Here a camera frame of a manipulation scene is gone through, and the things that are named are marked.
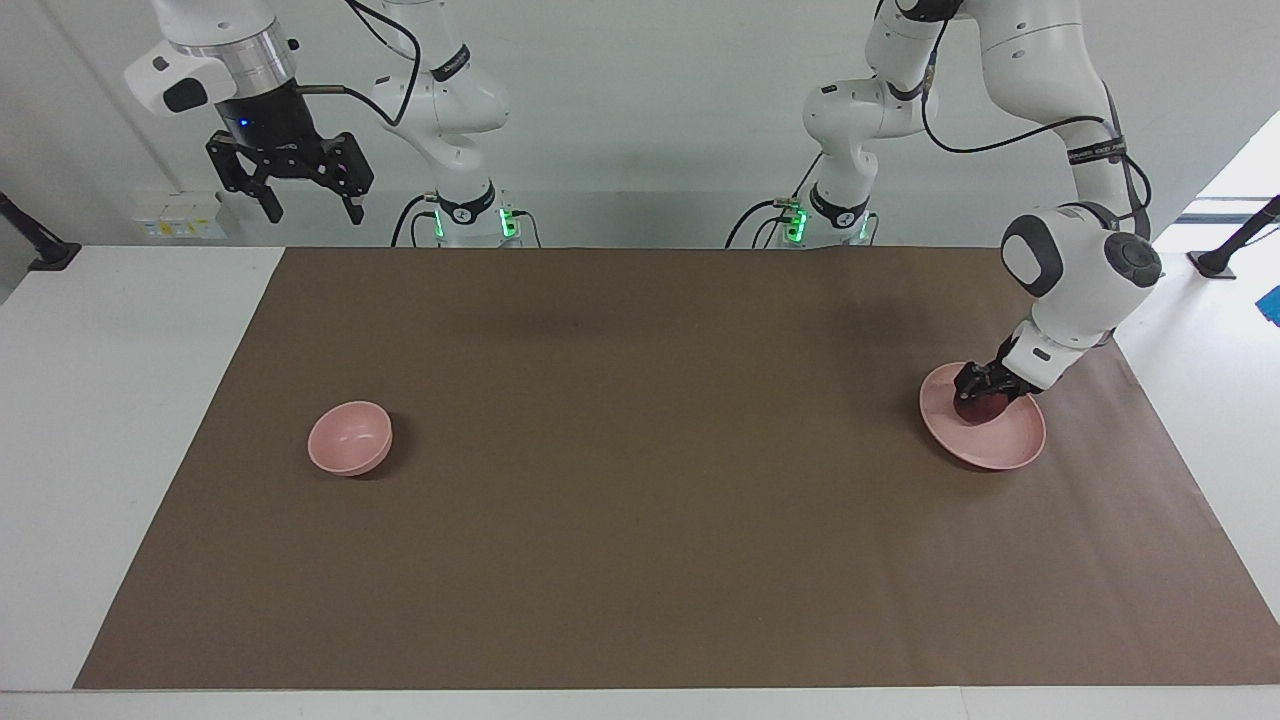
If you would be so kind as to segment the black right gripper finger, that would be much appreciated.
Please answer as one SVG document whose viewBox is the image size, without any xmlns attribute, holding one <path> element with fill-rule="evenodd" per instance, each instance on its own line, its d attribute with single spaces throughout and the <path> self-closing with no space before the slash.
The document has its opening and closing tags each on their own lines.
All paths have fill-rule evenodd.
<svg viewBox="0 0 1280 720">
<path fill-rule="evenodd" d="M 256 200 L 266 219 L 271 224 L 279 224 L 284 211 L 269 184 L 270 174 L 265 167 L 243 156 L 242 147 L 229 132 L 214 132 L 205 149 L 224 190 Z"/>
<path fill-rule="evenodd" d="M 349 222 L 360 225 L 365 218 L 364 199 L 369 195 L 375 174 L 358 140 L 351 132 L 320 142 L 321 184 L 337 193 Z"/>
</svg>

